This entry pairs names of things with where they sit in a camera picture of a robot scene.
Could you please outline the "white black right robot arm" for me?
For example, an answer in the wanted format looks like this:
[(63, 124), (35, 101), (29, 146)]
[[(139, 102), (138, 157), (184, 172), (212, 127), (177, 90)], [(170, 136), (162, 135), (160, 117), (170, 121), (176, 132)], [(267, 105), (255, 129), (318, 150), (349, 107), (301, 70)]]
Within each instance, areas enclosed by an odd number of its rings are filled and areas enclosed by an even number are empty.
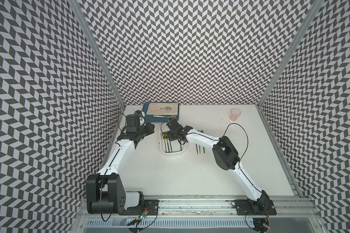
[(212, 150), (216, 164), (222, 170), (233, 174), (247, 197), (246, 199), (237, 199), (232, 202), (232, 206), (236, 209), (239, 216), (274, 216), (277, 214), (273, 201), (249, 176), (241, 163), (244, 156), (239, 155), (239, 152), (227, 136), (209, 136), (191, 126), (183, 127), (174, 118), (170, 118), (166, 126), (169, 129), (167, 134), (169, 134), (171, 141), (177, 140), (181, 144), (194, 143)]

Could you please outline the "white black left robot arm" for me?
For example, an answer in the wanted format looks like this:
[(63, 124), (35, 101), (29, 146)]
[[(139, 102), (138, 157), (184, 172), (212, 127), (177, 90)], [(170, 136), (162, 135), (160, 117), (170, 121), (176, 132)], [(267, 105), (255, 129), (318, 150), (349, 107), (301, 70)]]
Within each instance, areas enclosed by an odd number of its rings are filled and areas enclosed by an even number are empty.
[(121, 133), (114, 151), (106, 163), (86, 180), (86, 200), (89, 214), (141, 214), (144, 196), (141, 191), (126, 192), (119, 173), (123, 170), (129, 156), (137, 144), (146, 136), (154, 133), (155, 126), (145, 123), (137, 126), (133, 132)]

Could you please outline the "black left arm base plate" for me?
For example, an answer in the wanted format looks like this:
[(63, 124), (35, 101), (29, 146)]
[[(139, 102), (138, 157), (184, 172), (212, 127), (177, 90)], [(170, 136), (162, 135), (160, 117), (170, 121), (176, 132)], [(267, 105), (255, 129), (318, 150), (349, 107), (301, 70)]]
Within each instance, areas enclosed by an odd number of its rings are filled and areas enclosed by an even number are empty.
[(158, 213), (159, 200), (139, 200), (139, 204), (134, 207), (125, 208), (120, 215), (124, 216), (139, 216), (144, 212), (147, 215), (155, 216)]

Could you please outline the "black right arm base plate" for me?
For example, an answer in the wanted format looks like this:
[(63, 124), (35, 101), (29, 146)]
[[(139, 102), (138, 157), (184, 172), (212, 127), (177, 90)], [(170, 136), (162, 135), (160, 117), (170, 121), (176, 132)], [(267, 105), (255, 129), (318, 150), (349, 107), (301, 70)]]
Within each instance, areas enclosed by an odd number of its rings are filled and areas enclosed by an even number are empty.
[(248, 199), (234, 200), (232, 202), (232, 206), (236, 209), (238, 216), (251, 216), (251, 215), (276, 216), (277, 215), (277, 211), (272, 200), (270, 200), (270, 204), (268, 205), (268, 209), (266, 211), (261, 211), (259, 207), (254, 207), (252, 203), (253, 202)]

